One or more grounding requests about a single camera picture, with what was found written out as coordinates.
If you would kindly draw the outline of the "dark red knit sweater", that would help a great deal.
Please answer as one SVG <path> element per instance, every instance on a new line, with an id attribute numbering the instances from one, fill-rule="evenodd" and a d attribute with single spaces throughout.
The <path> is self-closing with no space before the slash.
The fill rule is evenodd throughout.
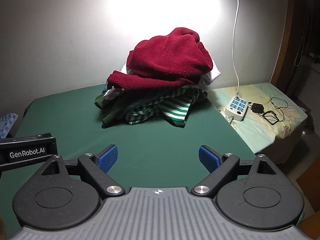
<path id="1" fill-rule="evenodd" d="M 129 52 L 126 66 L 133 74 L 113 71 L 107 78 L 108 89 L 129 91 L 197 85 L 201 76 L 213 70 L 213 61 L 198 33 L 179 27 L 166 36 L 140 41 Z"/>

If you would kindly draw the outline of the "blue white checkered towel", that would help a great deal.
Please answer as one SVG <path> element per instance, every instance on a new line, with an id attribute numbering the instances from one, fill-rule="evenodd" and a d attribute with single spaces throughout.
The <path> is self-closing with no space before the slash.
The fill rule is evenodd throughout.
<path id="1" fill-rule="evenodd" d="M 16 113 L 8 113 L 0 117 L 0 138 L 4 139 L 14 126 L 18 115 Z"/>

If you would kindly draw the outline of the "green bed sheet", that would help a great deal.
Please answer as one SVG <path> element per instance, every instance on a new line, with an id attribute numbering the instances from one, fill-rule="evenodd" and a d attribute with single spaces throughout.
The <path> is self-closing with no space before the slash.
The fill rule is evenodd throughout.
<path id="1" fill-rule="evenodd" d="M 99 87 L 34 100 L 16 138 L 50 133 L 57 155 L 24 167 L 1 167 L 1 216 L 10 239 L 306 239 L 297 227 L 299 190 L 265 155 L 254 155 L 205 100 L 184 128 L 161 118 L 102 128 L 93 105 Z M 100 196 L 80 179 L 78 158 L 114 144 L 108 175 L 125 190 Z M 206 145 L 240 158 L 237 180 L 215 196 L 191 189 L 210 173 Z"/>

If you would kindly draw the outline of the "white power strip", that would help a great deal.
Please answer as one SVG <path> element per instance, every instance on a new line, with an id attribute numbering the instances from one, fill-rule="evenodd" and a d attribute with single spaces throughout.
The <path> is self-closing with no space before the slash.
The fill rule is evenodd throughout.
<path id="1" fill-rule="evenodd" d="M 248 102 L 240 97 L 232 97 L 225 108 L 225 115 L 236 121 L 242 121 L 248 108 Z"/>

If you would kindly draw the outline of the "pale patterned bed sheet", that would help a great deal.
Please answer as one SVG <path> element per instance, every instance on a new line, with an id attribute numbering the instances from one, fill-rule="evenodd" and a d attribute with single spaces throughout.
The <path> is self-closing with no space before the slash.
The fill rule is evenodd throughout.
<path id="1" fill-rule="evenodd" d="M 255 154 L 284 163 L 300 139 L 307 114 L 270 83 L 211 89 L 209 99 Z"/>

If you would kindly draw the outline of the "green white striped garment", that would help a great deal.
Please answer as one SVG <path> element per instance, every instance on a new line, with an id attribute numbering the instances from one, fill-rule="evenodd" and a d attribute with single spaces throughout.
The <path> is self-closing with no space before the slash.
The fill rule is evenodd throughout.
<path id="1" fill-rule="evenodd" d="M 130 106 L 124 115 L 130 125 L 145 122 L 160 116 L 173 126 L 183 128 L 191 107 L 202 103 L 208 94 L 199 88 L 171 89 L 147 102 Z"/>

